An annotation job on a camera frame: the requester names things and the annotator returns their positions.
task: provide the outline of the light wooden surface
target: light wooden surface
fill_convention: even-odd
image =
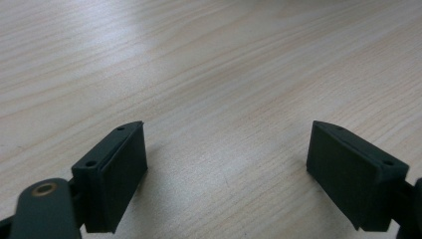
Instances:
[[[305,163],[324,120],[422,175],[422,2],[0,2],[1,218],[134,120],[149,172],[85,238],[394,238],[354,231]]]

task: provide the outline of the wood grain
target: wood grain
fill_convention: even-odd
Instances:
[[[313,120],[422,169],[422,2],[0,2],[0,216],[112,128],[149,171],[115,235],[395,238],[354,231],[306,172]]]

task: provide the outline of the mounting hole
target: mounting hole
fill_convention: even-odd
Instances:
[[[388,165],[388,166],[392,166],[392,165],[394,165],[394,163],[393,163],[392,161],[389,161],[389,160],[382,160],[382,162],[383,162],[385,165]]]
[[[57,184],[54,182],[43,183],[32,190],[32,195],[36,197],[45,196],[52,193],[56,188]]]
[[[95,166],[97,163],[95,161],[89,161],[85,163],[85,166]]]

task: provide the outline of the black mechanical arm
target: black mechanical arm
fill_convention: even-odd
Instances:
[[[0,239],[76,239],[115,232],[147,170],[143,122],[114,129],[72,166],[73,179],[51,178],[19,196],[16,214],[0,221]]]
[[[422,238],[422,178],[406,182],[406,163],[343,127],[315,121],[307,167],[356,230],[387,231],[393,219],[397,238]]]

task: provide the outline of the black plastic part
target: black plastic part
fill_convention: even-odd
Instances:
[[[88,232],[115,232],[147,170],[143,122],[113,130],[72,167],[75,190],[86,201]]]
[[[0,238],[8,238],[12,229],[13,216],[0,221]]]
[[[35,183],[19,196],[10,239],[81,238],[68,181]]]
[[[386,231],[409,166],[345,128],[315,121],[308,172],[353,226]]]

